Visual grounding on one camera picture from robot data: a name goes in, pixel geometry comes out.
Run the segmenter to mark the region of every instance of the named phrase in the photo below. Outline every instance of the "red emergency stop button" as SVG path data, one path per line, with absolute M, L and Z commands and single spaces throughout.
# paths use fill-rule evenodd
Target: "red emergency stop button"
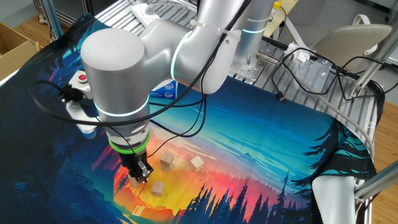
M 86 83 L 87 82 L 87 75 L 79 75 L 79 82 Z

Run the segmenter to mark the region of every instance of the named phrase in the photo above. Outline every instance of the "blue box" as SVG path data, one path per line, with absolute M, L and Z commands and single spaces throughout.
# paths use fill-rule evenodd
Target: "blue box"
M 172 81 L 169 84 L 149 93 L 151 97 L 176 99 L 178 82 Z

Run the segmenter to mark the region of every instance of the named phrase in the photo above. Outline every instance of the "wooden cube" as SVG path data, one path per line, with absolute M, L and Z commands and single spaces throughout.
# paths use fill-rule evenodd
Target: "wooden cube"
M 172 167 L 174 161 L 174 154 L 169 152 L 163 152 L 162 158 L 160 159 L 160 164 L 164 167 Z
M 171 172 L 172 170 L 173 170 L 173 167 L 162 166 L 162 171 Z
M 152 193 L 153 196 L 161 197 L 163 196 L 163 190 L 164 190 L 164 183 L 155 181 L 150 192 Z
M 139 182 L 134 177 L 131 177 L 130 174 L 127 175 L 127 179 L 129 180 L 132 187 L 137 187 L 139 185 Z
M 205 163 L 203 162 L 202 159 L 200 159 L 199 156 L 196 156 L 195 158 L 191 159 L 190 166 L 195 172 L 202 169 L 204 165 Z

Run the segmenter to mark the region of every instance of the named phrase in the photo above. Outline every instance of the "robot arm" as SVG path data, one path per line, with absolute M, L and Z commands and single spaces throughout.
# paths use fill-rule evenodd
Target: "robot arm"
M 190 85 L 211 57 L 223 33 L 227 34 L 213 63 L 193 87 L 205 94 L 216 92 L 226 79 L 252 4 L 231 30 L 225 27 L 247 0 L 202 0 L 197 26 L 192 30 L 157 20 L 138 37 L 126 30 L 104 29 L 90 35 L 81 48 L 81 59 L 90 93 L 102 122 L 120 122 L 150 114 L 149 93 L 160 82 L 174 79 Z M 72 118 L 91 120 L 72 106 Z M 146 182 L 153 168 L 147 163 L 149 120 L 124 126 L 104 127 L 109 144 L 119 152 L 131 177 Z M 80 125 L 87 135 L 92 126 Z

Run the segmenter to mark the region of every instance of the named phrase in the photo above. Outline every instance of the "plastic bag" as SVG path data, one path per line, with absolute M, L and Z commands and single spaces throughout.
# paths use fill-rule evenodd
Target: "plastic bag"
M 308 84 L 315 92 L 320 93 L 328 79 L 332 64 L 322 58 L 318 58 L 316 61 L 306 60 L 305 62 L 293 58 L 292 63 L 294 75 Z

